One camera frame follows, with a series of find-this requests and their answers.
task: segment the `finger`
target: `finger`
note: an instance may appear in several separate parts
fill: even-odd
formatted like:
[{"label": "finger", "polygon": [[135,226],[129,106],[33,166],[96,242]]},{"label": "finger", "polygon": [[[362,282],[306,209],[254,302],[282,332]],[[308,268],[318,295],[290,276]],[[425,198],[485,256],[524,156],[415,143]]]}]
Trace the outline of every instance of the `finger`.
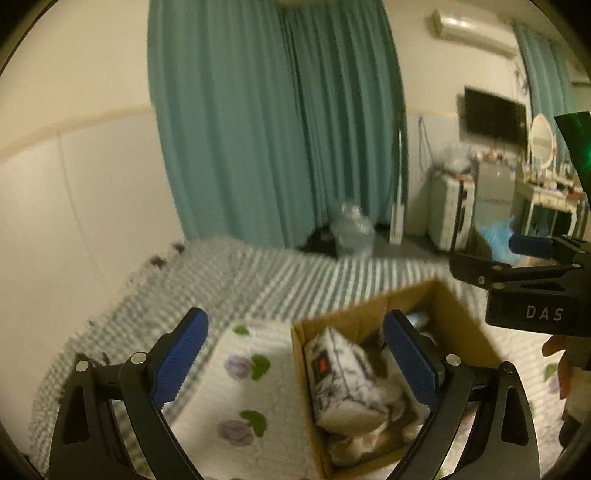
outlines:
[{"label": "finger", "polygon": [[560,399],[570,395],[571,379],[573,376],[573,367],[566,361],[566,355],[563,355],[558,362],[558,385],[560,388]]},{"label": "finger", "polygon": [[556,352],[566,349],[566,337],[564,335],[553,335],[542,345],[542,355],[550,356]]}]

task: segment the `cardboard box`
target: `cardboard box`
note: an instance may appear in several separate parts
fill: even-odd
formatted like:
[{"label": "cardboard box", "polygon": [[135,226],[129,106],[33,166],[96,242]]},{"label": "cardboard box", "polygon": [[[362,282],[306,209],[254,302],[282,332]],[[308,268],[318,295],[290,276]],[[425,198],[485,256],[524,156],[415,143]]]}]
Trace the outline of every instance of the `cardboard box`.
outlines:
[{"label": "cardboard box", "polygon": [[325,448],[327,433],[314,425],[303,345],[331,325],[352,342],[361,344],[382,326],[391,310],[404,313],[427,311],[431,316],[428,330],[433,334],[443,356],[455,353],[469,365],[496,368],[501,360],[475,320],[440,280],[376,296],[346,310],[306,319],[294,325],[291,340],[295,370],[305,405],[306,429],[314,450],[319,477],[350,480],[392,465],[400,460],[407,447],[350,468],[335,468]]}]

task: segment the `blue gripper pad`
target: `blue gripper pad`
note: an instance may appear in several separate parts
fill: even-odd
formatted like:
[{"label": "blue gripper pad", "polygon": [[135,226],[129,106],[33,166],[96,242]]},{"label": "blue gripper pad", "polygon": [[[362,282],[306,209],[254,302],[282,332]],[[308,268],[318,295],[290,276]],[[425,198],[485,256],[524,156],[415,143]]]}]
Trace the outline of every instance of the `blue gripper pad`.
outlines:
[{"label": "blue gripper pad", "polygon": [[[155,371],[152,389],[152,400],[159,409],[176,398],[206,338],[207,313],[193,308],[152,349],[156,350],[159,344],[160,348],[166,348],[165,356],[159,360],[160,366]],[[156,358],[160,356],[159,353],[161,351],[155,352]]]},{"label": "blue gripper pad", "polygon": [[441,400],[442,382],[436,362],[430,360],[419,345],[423,338],[399,310],[384,317],[384,341],[394,355],[400,370],[416,399],[434,410]]},{"label": "blue gripper pad", "polygon": [[556,246],[550,238],[538,238],[514,233],[509,238],[509,250],[515,254],[551,260],[556,254]]}]

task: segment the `refrigerator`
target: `refrigerator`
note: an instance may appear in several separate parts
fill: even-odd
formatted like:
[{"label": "refrigerator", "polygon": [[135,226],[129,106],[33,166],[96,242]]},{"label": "refrigerator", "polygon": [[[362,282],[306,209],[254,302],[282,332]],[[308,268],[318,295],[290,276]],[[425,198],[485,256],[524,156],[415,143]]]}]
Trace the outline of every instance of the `refrigerator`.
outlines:
[{"label": "refrigerator", "polygon": [[480,162],[477,168],[473,224],[489,226],[511,216],[515,171],[508,165]]}]

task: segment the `white box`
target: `white box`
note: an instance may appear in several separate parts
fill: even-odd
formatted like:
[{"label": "white box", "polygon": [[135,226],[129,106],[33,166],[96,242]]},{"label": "white box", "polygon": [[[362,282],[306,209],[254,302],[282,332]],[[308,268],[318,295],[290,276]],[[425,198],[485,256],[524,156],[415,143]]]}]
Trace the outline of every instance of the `white box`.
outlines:
[{"label": "white box", "polygon": [[431,207],[429,209],[429,237],[435,246],[449,252],[456,227],[458,202],[460,212],[457,218],[456,250],[464,250],[468,242],[472,213],[474,210],[474,182],[463,181],[460,198],[460,181],[446,173],[433,176],[431,181]]}]

